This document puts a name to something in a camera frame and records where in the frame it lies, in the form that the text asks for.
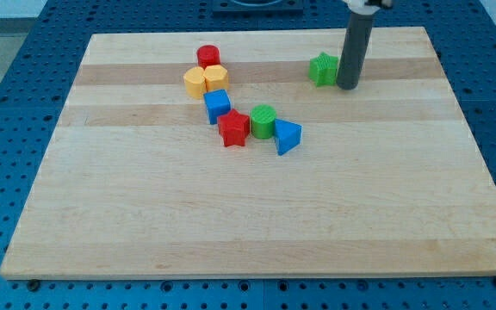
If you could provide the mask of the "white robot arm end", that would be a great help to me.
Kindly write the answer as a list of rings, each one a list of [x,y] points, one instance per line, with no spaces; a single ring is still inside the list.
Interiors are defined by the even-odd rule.
[[[379,9],[391,9],[394,6],[394,0],[343,0],[351,12],[372,16]]]

